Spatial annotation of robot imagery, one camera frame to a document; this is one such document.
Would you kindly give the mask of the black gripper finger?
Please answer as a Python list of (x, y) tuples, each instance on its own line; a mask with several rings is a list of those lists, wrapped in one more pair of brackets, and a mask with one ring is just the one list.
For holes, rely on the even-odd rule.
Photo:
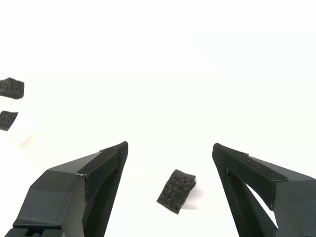
[(241, 237), (314, 237), (316, 180), (219, 143), (212, 158)]
[(126, 141), (46, 170), (8, 237), (103, 237), (128, 156)]

